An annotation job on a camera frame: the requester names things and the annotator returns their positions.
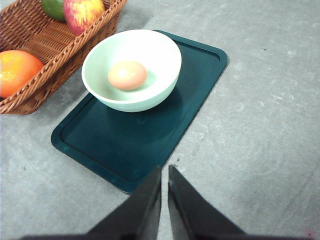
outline red apple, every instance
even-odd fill
[[[105,11],[102,0],[64,0],[63,13],[71,32],[80,35]]]

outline concrete floor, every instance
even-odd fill
[[[250,234],[320,239],[319,13],[318,0],[129,0],[122,11],[118,32],[159,29],[227,53],[168,164]],[[86,94],[79,69],[37,112],[1,116],[1,239],[85,233],[128,197],[51,145]],[[159,240],[173,239],[168,164]]]

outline egg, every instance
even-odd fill
[[[140,87],[147,76],[147,69],[139,62],[120,61],[109,70],[108,81],[117,89],[129,91]]]

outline bowl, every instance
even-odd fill
[[[109,83],[109,70],[121,61],[136,61],[147,69],[143,85],[124,91]],[[171,38],[157,31],[136,29],[98,43],[86,56],[81,75],[86,89],[103,104],[123,112],[141,112],[169,96],[177,83],[181,63],[180,50]]]

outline tray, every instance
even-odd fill
[[[89,170],[131,193],[163,166],[227,64],[221,49],[167,32],[182,55],[172,93],[143,112],[121,112],[90,93],[51,135],[52,145]]]

